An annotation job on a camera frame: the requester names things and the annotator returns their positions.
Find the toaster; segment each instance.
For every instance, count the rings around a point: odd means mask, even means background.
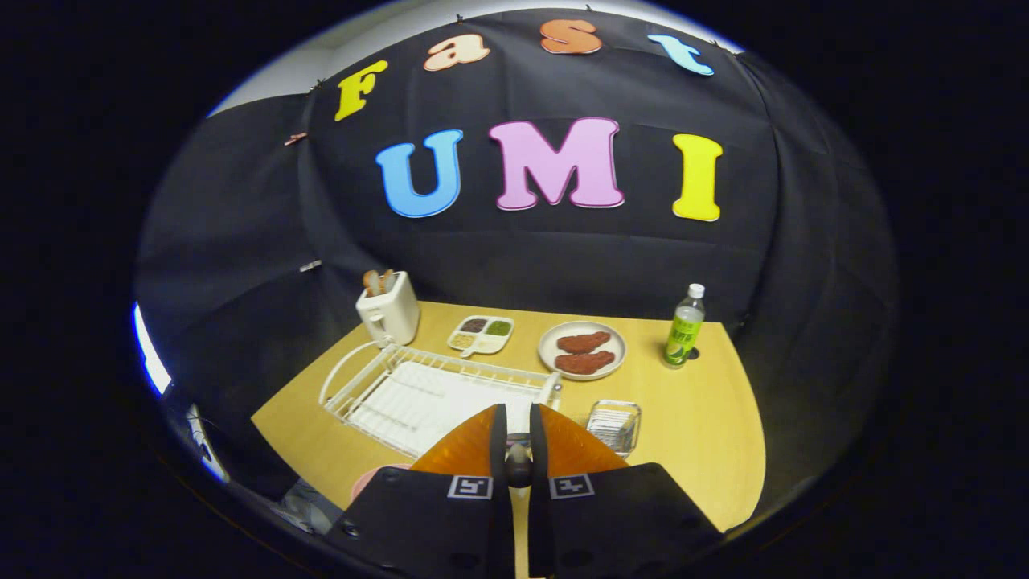
[[[394,343],[403,347],[415,339],[422,311],[418,307],[407,272],[398,270],[392,277],[393,287],[389,292],[369,296],[364,289],[356,307],[372,340],[381,342],[389,336]],[[380,348],[385,348],[385,343],[381,343]]]

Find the water bottle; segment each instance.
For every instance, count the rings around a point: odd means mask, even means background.
[[[662,357],[665,366],[682,368],[685,365],[697,341],[697,334],[701,331],[701,324],[704,323],[703,298],[704,286],[700,283],[690,283],[688,296],[675,306],[672,331],[668,335],[665,355]]]

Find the yellow tabletop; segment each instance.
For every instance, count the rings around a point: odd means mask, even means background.
[[[753,513],[765,481],[765,435],[750,383],[720,324],[705,323],[697,337],[701,357],[679,370],[666,368],[661,353],[669,321],[583,317],[534,312],[419,302],[421,321],[411,348],[459,358],[447,338],[469,316],[495,316],[514,321],[510,340],[494,355],[476,354],[471,361],[505,368],[548,373],[536,354],[540,337],[551,328],[572,321],[605,324],[625,339],[625,362],[612,374],[592,382],[562,379],[560,412],[586,425],[593,404],[601,399],[634,402],[642,409],[639,442],[630,465],[659,463],[712,523],[724,531]],[[413,461],[357,430],[345,426],[317,403],[322,383],[353,349],[370,340],[363,326],[355,328],[290,381],[253,415],[269,444],[306,481],[340,508],[350,505],[354,482],[364,473]],[[379,350],[365,349],[348,362],[333,381],[347,378],[370,362]],[[512,494],[516,534],[524,549],[524,494]],[[519,577],[525,577],[519,553]]]

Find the blue letter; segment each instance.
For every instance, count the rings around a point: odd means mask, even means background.
[[[714,74],[714,70],[710,66],[701,64],[694,59],[694,55],[700,56],[701,51],[693,46],[683,44],[678,38],[667,34],[651,34],[647,38],[660,43],[665,48],[665,51],[668,52],[668,56],[672,57],[675,64],[682,68],[697,74],[703,74],[704,76]]]
[[[376,162],[383,168],[386,201],[393,211],[404,217],[428,217],[446,211],[461,192],[461,173],[457,167],[457,142],[464,133],[457,129],[439,131],[425,138],[425,146],[432,149],[436,159],[436,189],[419,194],[411,182],[411,153],[415,145],[400,143],[384,148],[376,155]]]

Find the meat patty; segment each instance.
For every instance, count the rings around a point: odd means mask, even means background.
[[[590,354],[597,347],[610,339],[611,334],[608,332],[595,332],[593,334],[579,334],[578,336],[565,336],[564,338],[558,338],[558,348],[568,354]]]
[[[601,351],[596,354],[566,354],[559,356],[554,365],[572,374],[593,374],[597,370],[614,362],[614,355]]]

